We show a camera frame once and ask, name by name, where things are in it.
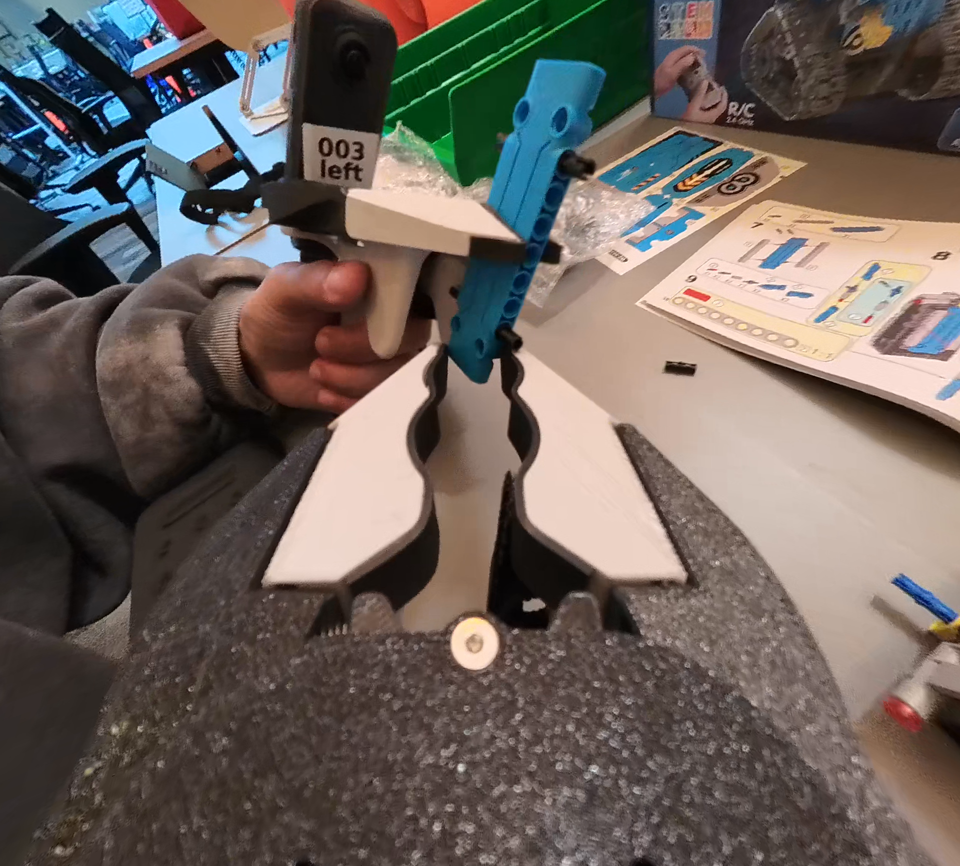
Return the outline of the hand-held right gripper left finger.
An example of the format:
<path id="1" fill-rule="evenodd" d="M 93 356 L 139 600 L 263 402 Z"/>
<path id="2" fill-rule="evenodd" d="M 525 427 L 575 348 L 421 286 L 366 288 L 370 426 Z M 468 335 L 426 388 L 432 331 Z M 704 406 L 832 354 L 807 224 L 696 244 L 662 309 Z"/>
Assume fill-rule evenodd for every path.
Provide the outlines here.
<path id="1" fill-rule="evenodd" d="M 431 344 L 328 429 L 263 573 L 264 588 L 337 590 L 378 573 L 426 535 L 426 464 L 441 437 L 447 349 Z"/>

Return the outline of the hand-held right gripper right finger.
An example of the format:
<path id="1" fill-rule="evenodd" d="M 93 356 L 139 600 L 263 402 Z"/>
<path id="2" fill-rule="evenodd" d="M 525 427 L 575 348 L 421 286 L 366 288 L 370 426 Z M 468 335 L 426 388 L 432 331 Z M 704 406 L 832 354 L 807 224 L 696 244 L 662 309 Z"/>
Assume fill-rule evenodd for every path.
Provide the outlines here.
<path id="1" fill-rule="evenodd" d="M 521 579 L 531 588 L 686 583 L 615 418 L 524 349 L 502 358 L 501 384 L 519 458 L 513 566 Z"/>

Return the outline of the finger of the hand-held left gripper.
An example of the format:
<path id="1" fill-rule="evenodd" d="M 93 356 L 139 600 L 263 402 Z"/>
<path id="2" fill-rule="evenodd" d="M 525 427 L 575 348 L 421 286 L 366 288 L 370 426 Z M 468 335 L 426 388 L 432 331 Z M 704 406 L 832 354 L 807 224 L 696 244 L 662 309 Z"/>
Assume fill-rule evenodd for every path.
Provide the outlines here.
<path id="1" fill-rule="evenodd" d="M 462 196 L 354 189 L 345 197 L 344 229 L 357 244 L 426 251 L 512 264 L 554 264 L 562 248 L 525 239 L 488 205 Z"/>

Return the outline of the blue perforated building beam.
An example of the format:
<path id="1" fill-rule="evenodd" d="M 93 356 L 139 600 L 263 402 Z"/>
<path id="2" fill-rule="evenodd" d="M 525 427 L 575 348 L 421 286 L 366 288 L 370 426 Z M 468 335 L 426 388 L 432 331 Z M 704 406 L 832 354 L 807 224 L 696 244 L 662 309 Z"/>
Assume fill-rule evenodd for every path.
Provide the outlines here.
<path id="1" fill-rule="evenodd" d="M 590 62 L 539 59 L 513 108 L 486 205 L 537 245 L 550 239 L 570 184 L 558 174 L 558 159 L 578 152 L 593 130 L 591 110 L 605 78 Z M 495 334 L 514 327 L 539 265 L 468 259 L 447 351 L 473 382 L 488 381 L 502 354 Z"/>

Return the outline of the person's left forearm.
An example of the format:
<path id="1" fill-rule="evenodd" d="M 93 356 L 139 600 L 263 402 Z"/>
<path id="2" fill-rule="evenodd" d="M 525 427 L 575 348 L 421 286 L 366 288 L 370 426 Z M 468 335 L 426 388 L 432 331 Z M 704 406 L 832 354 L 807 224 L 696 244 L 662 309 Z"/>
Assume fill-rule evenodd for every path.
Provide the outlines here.
<path id="1" fill-rule="evenodd" d="M 88 297 L 2 279 L 2 434 L 45 500 L 121 515 L 269 434 L 279 408 L 239 344 L 267 274 L 196 255 Z"/>

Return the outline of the person's left hand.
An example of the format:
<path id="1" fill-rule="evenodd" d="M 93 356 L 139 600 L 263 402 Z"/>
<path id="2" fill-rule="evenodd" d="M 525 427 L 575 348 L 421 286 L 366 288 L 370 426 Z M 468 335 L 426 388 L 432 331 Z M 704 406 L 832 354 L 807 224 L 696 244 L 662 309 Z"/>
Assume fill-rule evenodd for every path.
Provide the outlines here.
<path id="1" fill-rule="evenodd" d="M 408 319 L 398 353 L 374 352 L 364 321 L 342 316 L 365 298 L 370 273 L 358 261 L 284 263 L 241 309 L 238 342 L 251 381 L 291 409 L 342 414 L 428 343 L 432 323 Z"/>

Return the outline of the green plastic bin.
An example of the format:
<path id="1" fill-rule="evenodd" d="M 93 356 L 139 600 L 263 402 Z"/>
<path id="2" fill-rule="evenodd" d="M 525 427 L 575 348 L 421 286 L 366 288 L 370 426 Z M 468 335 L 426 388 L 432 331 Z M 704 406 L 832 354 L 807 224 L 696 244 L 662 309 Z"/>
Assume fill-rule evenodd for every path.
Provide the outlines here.
<path id="1" fill-rule="evenodd" d="M 598 128 L 649 95 L 650 0 L 483 0 L 398 49 L 385 128 L 433 149 L 463 186 L 492 177 L 498 137 L 538 59 L 606 71 L 590 111 Z"/>

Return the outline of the black dotted mat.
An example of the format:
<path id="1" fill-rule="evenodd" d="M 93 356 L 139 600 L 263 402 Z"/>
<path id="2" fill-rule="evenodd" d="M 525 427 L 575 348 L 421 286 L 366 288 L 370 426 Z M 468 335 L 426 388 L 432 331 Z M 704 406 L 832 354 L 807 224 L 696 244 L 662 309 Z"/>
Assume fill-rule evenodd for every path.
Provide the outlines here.
<path id="1" fill-rule="evenodd" d="M 333 434 L 331 425 L 306 433 L 285 456 L 278 440 L 247 441 L 161 496 L 139 518 L 133 539 L 129 645 L 149 647 L 152 628 L 171 588 L 192 570 L 209 544 L 227 555 L 253 548 L 243 589 L 259 593 L 308 480 Z"/>

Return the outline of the clear bubble wrap bag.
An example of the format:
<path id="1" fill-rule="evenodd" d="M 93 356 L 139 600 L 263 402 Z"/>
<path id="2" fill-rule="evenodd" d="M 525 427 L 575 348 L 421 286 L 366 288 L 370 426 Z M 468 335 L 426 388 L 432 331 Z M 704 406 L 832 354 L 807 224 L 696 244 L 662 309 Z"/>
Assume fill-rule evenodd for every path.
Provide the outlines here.
<path id="1" fill-rule="evenodd" d="M 481 203 L 489 199 L 493 187 L 489 177 L 466 187 L 457 184 L 432 146 L 403 124 L 381 139 L 375 172 L 375 188 Z M 597 177 L 571 180 L 550 234 L 561 255 L 547 269 L 562 272 L 609 252 L 649 209 L 638 195 L 617 190 Z"/>

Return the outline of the blue sticker sheet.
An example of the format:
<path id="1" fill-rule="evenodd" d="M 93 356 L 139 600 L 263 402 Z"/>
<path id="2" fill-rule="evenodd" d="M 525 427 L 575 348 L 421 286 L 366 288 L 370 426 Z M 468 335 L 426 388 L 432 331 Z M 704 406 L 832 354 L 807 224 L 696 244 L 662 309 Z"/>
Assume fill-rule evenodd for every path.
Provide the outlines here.
<path id="1" fill-rule="evenodd" d="M 755 147 L 679 126 L 598 174 L 605 185 L 641 201 L 641 214 L 596 257 L 624 275 L 693 236 L 806 166 Z"/>

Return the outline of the open instruction booklet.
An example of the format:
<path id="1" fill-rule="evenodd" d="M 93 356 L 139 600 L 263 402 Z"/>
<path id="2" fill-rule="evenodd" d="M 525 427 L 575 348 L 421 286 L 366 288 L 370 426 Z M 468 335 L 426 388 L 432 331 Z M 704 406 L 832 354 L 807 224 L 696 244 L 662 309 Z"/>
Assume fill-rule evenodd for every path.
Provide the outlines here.
<path id="1" fill-rule="evenodd" d="M 636 305 L 959 429 L 957 222 L 758 203 Z"/>

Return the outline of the black mesh office chair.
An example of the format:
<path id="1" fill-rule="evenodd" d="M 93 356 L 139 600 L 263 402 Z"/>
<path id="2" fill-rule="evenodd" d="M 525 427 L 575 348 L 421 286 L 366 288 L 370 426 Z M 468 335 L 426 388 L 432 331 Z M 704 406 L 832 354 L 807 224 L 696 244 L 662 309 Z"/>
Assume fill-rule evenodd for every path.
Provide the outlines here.
<path id="1" fill-rule="evenodd" d="M 42 202 L 33 185 L 2 166 L 2 276 L 40 276 L 80 296 L 138 283 L 162 264 L 160 243 L 131 186 L 150 191 L 148 139 L 131 140 L 95 158 Z"/>

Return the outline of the person's dark jacket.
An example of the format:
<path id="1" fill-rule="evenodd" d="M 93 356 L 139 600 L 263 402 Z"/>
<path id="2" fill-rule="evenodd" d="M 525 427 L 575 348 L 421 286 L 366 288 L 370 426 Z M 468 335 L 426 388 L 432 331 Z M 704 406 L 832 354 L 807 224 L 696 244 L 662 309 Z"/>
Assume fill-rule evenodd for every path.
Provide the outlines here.
<path id="1" fill-rule="evenodd" d="M 128 594 L 141 505 L 93 432 L 2 435 L 2 864 L 24 859 L 113 679 L 66 634 Z"/>

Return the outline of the grey black motor block assembly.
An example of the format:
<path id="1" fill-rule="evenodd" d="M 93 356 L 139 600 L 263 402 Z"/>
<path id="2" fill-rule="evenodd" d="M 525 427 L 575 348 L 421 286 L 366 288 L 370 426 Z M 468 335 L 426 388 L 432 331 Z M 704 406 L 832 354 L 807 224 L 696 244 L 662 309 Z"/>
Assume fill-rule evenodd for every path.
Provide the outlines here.
<path id="1" fill-rule="evenodd" d="M 882 701 L 883 712 L 908 733 L 940 727 L 959 742 L 959 616 L 939 596 L 900 573 L 892 586 L 930 614 L 933 644 Z"/>

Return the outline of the dark blue toy set box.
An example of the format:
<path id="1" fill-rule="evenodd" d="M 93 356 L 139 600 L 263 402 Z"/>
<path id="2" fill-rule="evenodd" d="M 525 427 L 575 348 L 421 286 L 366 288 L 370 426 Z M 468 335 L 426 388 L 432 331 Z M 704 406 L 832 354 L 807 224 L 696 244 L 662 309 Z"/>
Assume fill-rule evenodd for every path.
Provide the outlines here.
<path id="1" fill-rule="evenodd" d="M 651 0 L 654 116 L 958 158 L 959 0 Z"/>

